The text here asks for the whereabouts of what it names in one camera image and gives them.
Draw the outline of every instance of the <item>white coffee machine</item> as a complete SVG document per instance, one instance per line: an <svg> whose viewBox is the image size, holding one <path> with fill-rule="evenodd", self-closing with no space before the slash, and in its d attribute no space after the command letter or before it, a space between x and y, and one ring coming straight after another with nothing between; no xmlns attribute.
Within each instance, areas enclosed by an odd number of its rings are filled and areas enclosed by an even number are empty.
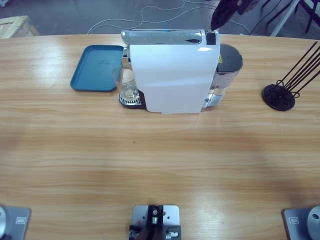
<svg viewBox="0 0 320 240"><path fill-rule="evenodd" d="M228 45L224 59L217 31L123 30L121 37L127 44L122 67L132 69L139 93L134 100L120 94L119 101L128 108L199 113L221 101L243 65L239 52Z"/></svg>

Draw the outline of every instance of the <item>drinking glass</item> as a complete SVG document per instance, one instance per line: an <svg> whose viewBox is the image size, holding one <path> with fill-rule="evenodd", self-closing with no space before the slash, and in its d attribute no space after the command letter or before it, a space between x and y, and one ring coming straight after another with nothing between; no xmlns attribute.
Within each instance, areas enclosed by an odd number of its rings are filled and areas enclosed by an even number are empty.
<svg viewBox="0 0 320 240"><path fill-rule="evenodd" d="M131 69L117 66L112 72L112 79L124 100L134 101L139 98L134 74Z"/></svg>

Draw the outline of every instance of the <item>gray floor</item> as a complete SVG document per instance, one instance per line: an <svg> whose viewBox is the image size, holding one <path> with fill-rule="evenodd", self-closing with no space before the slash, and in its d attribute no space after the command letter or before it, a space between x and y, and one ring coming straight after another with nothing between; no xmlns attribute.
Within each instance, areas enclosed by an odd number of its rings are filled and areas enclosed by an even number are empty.
<svg viewBox="0 0 320 240"><path fill-rule="evenodd" d="M164 21L183 13L184 11L206 7L204 3L217 5L217 0L198 0L202 3L186 2L181 9L159 10L146 8L143 11L145 21ZM282 0L273 14L270 14L255 29L253 35L268 36L280 20L277 18L266 28L266 22L290 0ZM260 11L265 0L261 0L258 6L249 13L238 15L232 19L244 24L252 30L256 23L265 16L278 0L272 0ZM0 18L27 15L41 35L86 34L90 27L105 19L140 20L140 10L146 6L157 6L163 9L178 8L183 0L11 0L6 7L0 7ZM143 23L138 29L208 29L213 9L201 8L191 10L182 16L162 23ZM320 40L320 27L313 22L307 34L305 29L309 15L300 7L296 14L290 16L286 24L278 34L278 37L306 38ZM139 22L108 21L105 24L114 24L122 28L131 28ZM103 26L95 29L96 34L120 33L121 29ZM228 22L220 29L222 34L245 34L248 32L239 25Z"/></svg>

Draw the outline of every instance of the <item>teal plastic tray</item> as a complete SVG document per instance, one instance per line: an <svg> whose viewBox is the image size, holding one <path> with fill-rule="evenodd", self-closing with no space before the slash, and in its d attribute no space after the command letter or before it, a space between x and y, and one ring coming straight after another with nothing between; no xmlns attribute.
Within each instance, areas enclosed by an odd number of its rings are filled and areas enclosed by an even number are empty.
<svg viewBox="0 0 320 240"><path fill-rule="evenodd" d="M121 66L124 48L117 45L87 46L74 71L70 86L76 91L111 92L116 89L113 70Z"/></svg>

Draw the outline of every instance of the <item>wooden table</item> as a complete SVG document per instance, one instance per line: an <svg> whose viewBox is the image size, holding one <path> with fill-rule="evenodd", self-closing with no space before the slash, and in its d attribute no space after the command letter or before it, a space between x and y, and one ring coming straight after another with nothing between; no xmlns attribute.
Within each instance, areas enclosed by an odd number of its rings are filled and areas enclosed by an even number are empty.
<svg viewBox="0 0 320 240"><path fill-rule="evenodd" d="M223 35L244 67L199 114L123 108L69 83L88 45L120 35L0 41L0 202L32 209L27 240L126 240L135 205L176 204L187 240L283 240L281 210L320 204L320 81L288 112L275 83L314 42Z"/></svg>

